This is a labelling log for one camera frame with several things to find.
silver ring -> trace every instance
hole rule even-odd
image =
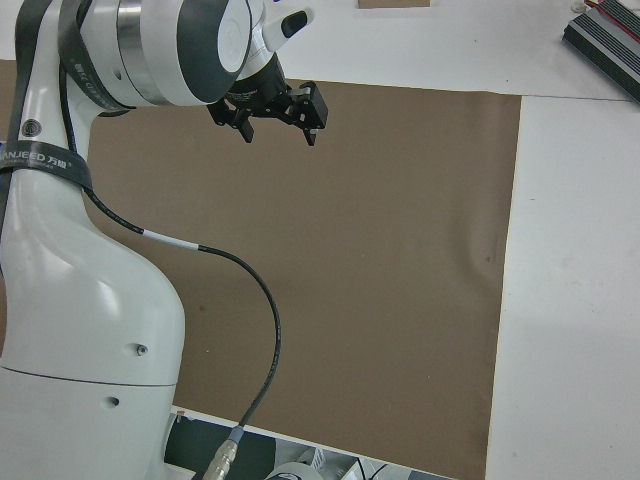
[[[147,102],[170,105],[153,81],[142,50],[140,14],[142,0],[120,0],[118,4],[118,46],[124,68],[133,87]]]

velcro strap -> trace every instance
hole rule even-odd
[[[109,112],[131,110],[111,96],[93,66],[78,21],[78,11],[85,1],[63,0],[60,6],[58,53],[62,65],[84,94],[98,106]]]
[[[77,153],[50,143],[20,140],[0,150],[0,172],[29,168],[51,173],[92,190],[87,162]]]

red wire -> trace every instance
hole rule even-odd
[[[586,5],[588,5],[588,6],[590,6],[590,7],[595,8],[596,10],[598,10],[598,12],[600,12],[602,15],[607,17],[613,23],[615,23],[627,35],[629,35],[631,38],[633,38],[636,42],[640,43],[640,37],[638,35],[636,35],[633,31],[631,31],[629,28],[627,28],[617,18],[615,18],[613,15],[611,15],[609,12],[607,12],[604,9],[604,7],[602,5],[600,5],[600,3],[602,3],[601,1],[598,0],[597,2],[592,2],[591,0],[585,0],[584,3]]]

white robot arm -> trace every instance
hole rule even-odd
[[[255,115],[313,144],[326,106],[315,84],[286,85],[275,55],[311,19],[263,0],[24,1],[0,158],[2,478],[192,478],[163,462],[184,312],[156,267],[87,217],[91,123],[134,107],[208,105],[246,141]],[[224,477],[231,447],[208,478]]]

cardboard piece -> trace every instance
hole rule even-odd
[[[0,136],[14,65],[0,63]],[[484,478],[520,98],[321,84],[317,146],[276,121],[254,142],[205,108],[99,119],[89,163],[112,209],[232,251],[281,309],[279,373],[252,424],[464,479]],[[272,319],[235,265],[124,231],[187,316],[177,405],[239,419]]]
[[[429,7],[431,0],[358,0],[358,8]]]

